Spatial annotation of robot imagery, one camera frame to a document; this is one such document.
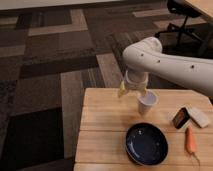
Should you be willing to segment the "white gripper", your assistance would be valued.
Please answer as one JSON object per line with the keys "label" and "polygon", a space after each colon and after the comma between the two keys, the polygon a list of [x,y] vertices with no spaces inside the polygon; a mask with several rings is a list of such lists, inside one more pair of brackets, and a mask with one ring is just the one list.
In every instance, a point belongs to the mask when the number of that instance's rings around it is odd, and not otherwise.
{"label": "white gripper", "polygon": [[127,94],[128,90],[136,90],[138,97],[145,97],[147,95],[147,85],[147,72],[138,72],[132,69],[128,69],[124,76],[124,82],[121,82],[120,84],[118,97],[121,98],[123,95]]}

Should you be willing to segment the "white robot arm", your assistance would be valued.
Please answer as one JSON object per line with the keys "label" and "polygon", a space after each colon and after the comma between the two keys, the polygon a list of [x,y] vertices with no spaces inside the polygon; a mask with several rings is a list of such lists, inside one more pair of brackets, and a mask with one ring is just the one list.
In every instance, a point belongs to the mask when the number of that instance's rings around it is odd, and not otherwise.
{"label": "white robot arm", "polygon": [[213,60],[168,55],[162,50],[156,37],[147,37],[124,49],[127,69],[121,85],[126,91],[144,91],[151,73],[213,99]]}

